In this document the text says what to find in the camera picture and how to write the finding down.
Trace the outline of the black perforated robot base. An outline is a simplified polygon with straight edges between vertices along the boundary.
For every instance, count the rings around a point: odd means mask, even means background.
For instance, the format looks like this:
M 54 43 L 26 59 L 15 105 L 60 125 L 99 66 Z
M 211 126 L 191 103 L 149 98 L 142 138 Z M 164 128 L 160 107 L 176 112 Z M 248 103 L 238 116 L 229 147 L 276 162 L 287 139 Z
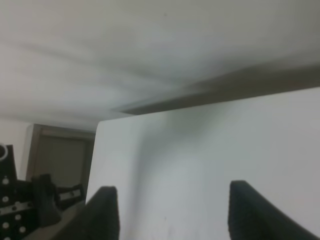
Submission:
M 0 238 L 22 240 L 59 223 L 68 208 L 85 200 L 82 184 L 58 187 L 50 174 L 30 181 L 17 177 L 12 145 L 0 145 Z

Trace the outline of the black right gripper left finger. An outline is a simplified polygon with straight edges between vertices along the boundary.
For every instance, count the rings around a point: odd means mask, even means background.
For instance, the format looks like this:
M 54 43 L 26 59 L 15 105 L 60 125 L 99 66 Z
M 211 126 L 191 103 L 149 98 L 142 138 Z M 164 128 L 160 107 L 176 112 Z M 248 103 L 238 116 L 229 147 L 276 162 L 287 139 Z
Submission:
M 120 215 L 114 186 L 101 187 L 54 240 L 118 240 Z

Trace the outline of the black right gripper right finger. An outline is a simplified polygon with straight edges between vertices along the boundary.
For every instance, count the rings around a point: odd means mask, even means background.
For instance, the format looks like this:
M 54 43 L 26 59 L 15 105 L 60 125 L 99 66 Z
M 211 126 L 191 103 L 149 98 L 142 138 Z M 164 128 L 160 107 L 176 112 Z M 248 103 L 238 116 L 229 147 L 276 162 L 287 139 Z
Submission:
M 229 185 L 228 232 L 232 240 L 318 240 L 244 180 Z

